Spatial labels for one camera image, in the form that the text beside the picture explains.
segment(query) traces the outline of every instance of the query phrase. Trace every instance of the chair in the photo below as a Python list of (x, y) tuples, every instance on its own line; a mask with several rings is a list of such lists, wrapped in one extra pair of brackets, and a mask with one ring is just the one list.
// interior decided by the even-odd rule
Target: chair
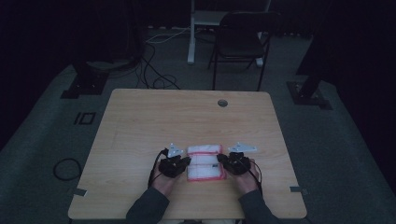
[[(212, 90), (216, 86), (218, 63), (249, 62), (248, 69), (256, 58), (262, 58), (262, 70), (257, 87), (259, 91), (270, 48), (270, 39), (277, 31), (280, 22), (281, 16), (277, 12), (234, 11), (227, 13), (221, 19), (216, 31), (215, 46), (208, 65), (209, 69), (210, 65), (215, 63)], [(259, 38), (259, 32), (265, 35)]]

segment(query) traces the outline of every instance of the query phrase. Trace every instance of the hand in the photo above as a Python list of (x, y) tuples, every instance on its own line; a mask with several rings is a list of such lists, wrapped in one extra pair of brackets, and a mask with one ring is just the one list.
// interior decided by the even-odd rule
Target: hand
[(154, 179), (154, 182), (151, 184), (151, 186), (156, 190), (158, 190), (161, 194), (165, 195), (166, 197), (169, 197), (171, 195), (173, 186), (175, 185), (176, 181), (180, 178), (180, 175), (178, 175), (175, 178), (171, 178), (166, 175), (163, 175), (158, 170), (159, 165), (160, 163), (157, 162), (153, 177), (155, 178), (157, 176), (157, 178)]
[[(253, 173), (256, 178), (259, 178), (259, 172), (257, 172), (256, 170), (254, 160), (250, 160), (250, 172)], [(242, 194), (246, 194), (255, 189), (258, 189), (256, 180), (249, 172), (246, 172), (242, 175), (233, 175), (233, 179)]]

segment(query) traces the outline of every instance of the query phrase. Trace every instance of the white cloth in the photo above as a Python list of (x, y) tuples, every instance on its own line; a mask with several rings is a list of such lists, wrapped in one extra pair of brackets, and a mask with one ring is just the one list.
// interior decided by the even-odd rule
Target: white cloth
[(188, 147), (191, 157), (187, 168), (189, 181), (220, 180), (227, 177), (217, 155), (222, 152), (221, 145), (202, 145)]

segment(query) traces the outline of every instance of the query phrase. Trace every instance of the cable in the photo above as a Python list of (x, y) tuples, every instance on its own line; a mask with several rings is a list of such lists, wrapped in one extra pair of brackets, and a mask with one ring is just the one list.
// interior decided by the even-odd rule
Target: cable
[[(62, 162), (64, 162), (64, 161), (73, 161), (73, 162), (77, 165), (77, 167), (78, 167), (78, 175), (74, 175), (74, 176), (67, 177), (67, 178), (59, 176), (58, 173), (57, 173), (57, 169), (58, 169), (58, 166), (59, 166)], [(79, 164), (79, 162), (78, 162), (77, 160), (75, 160), (75, 159), (73, 159), (73, 158), (66, 158), (66, 159), (63, 159), (63, 160), (61, 160), (61, 161), (58, 161), (58, 162), (53, 166), (52, 172), (53, 172), (53, 175), (55, 175), (56, 178), (58, 178), (58, 179), (60, 179), (60, 180), (62, 180), (62, 181), (74, 180), (74, 179), (76, 179), (76, 178), (80, 178), (81, 175), (82, 175), (81, 165)]]
[[(146, 60), (144, 57), (142, 57), (142, 60), (146, 63), (144, 69), (143, 69), (143, 78), (141, 79), (142, 83), (146, 85), (147, 89), (165, 89), (171, 86), (176, 87), (178, 90), (180, 90), (180, 87), (176, 84), (177, 79), (172, 76), (172, 75), (161, 75), (151, 64), (151, 60), (153, 59), (154, 55), (155, 55), (155, 48), (154, 46), (150, 45), (149, 43), (147, 43), (147, 45), (149, 47), (152, 48), (153, 53), (151, 54), (151, 56), (149, 57), (148, 60)], [(158, 76), (157, 78), (154, 79), (153, 83), (151, 85), (149, 85), (149, 82), (147, 80), (147, 70), (148, 68), (151, 68), (152, 71), (154, 71), (154, 73)], [(158, 87), (157, 83), (161, 81), (161, 83), (163, 84), (161, 88)]]
[[(160, 35), (155, 35), (155, 36), (149, 38), (148, 40), (146, 40), (146, 43), (149, 43), (149, 44), (161, 44), (161, 43), (165, 43), (166, 41), (168, 41), (168, 40), (174, 38), (175, 36), (178, 36), (178, 35), (183, 34), (183, 33), (184, 33), (186, 30), (188, 30), (189, 28), (190, 28), (190, 26), (184, 28), (182, 31), (180, 31), (179, 33), (176, 33), (176, 34), (160, 34)], [(163, 40), (163, 41), (159, 41), (159, 42), (151, 42), (151, 41), (150, 41), (150, 40), (152, 40), (152, 39), (154, 39), (154, 38), (157, 38), (157, 37), (159, 37), (159, 36), (168, 36), (168, 35), (170, 35), (170, 37), (166, 38), (166, 39)]]
[(162, 173), (160, 173), (159, 175), (154, 177), (155, 167), (157, 166), (158, 159), (161, 157), (161, 155), (166, 156), (167, 152), (168, 152), (168, 149), (165, 148), (164, 150), (161, 150), (160, 153), (158, 153), (157, 158), (155, 158), (154, 164), (152, 165), (152, 169), (151, 169), (151, 172), (150, 172), (149, 178), (148, 178), (148, 188), (151, 187), (152, 182), (154, 182), (154, 180), (162, 174)]
[(136, 85), (134, 86), (135, 89), (139, 85), (140, 77), (142, 76), (142, 72), (143, 72), (142, 63), (139, 63), (138, 68), (140, 68), (140, 72), (139, 73), (137, 73), (137, 69), (134, 70), (134, 73), (136, 74), (136, 77), (137, 77)]
[(140, 64), (141, 64), (141, 59), (136, 58), (136, 59), (131, 59), (128, 63), (118, 65), (116, 67), (111, 67), (111, 68), (99, 68), (99, 67), (95, 67), (93, 64), (88, 64), (88, 66), (91, 68), (92, 71), (103, 72), (103, 73), (112, 73), (112, 72), (119, 72), (119, 71), (129, 71), (131, 69), (135, 70), (135, 69), (137, 69), (137, 67)]
[(137, 70), (141, 67), (142, 63), (139, 62), (134, 69), (119, 69), (115, 73), (110, 74), (108, 78), (120, 78), (120, 77), (126, 77), (133, 72), (137, 73)]
[(253, 176), (254, 180), (256, 181), (256, 185), (257, 188), (259, 188), (259, 192), (262, 195), (262, 170), (259, 167), (259, 171), (260, 171), (260, 181), (257, 179), (257, 177), (250, 171), (250, 169), (248, 169), (246, 167), (246, 165), (244, 163), (242, 163), (239, 158), (235, 158), (239, 163), (241, 163), (241, 165), (251, 174), (251, 176)]
[(309, 224), (314, 224), (314, 223), (311, 221), (311, 219), (309, 219), (308, 217), (305, 217), (304, 219), (305, 219), (306, 221), (308, 221)]

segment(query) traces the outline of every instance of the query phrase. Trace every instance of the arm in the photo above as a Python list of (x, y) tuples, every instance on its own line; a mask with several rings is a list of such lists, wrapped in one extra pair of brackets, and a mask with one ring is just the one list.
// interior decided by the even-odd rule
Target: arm
[(256, 189), (244, 194), (239, 198), (242, 210), (244, 210), (245, 220), (247, 224), (277, 224), (280, 223), (270, 209), (265, 205), (264, 199), (260, 192)]
[(178, 176), (170, 178), (161, 174), (158, 164), (154, 176), (157, 177), (154, 178), (151, 187), (129, 209), (126, 215), (127, 223), (156, 224), (163, 218), (169, 204), (167, 197), (171, 194)]
[[(256, 166), (253, 162), (250, 163), (250, 171), (257, 178), (259, 173), (256, 170)], [(267, 205), (265, 205), (256, 180), (250, 173), (246, 172), (242, 175), (235, 175), (233, 179), (239, 191), (243, 194), (243, 196), (239, 198), (239, 202), (244, 211), (247, 224), (280, 223), (277, 217), (275, 217)]]
[(154, 224), (162, 218), (169, 200), (155, 188), (147, 189), (126, 215), (127, 223)]

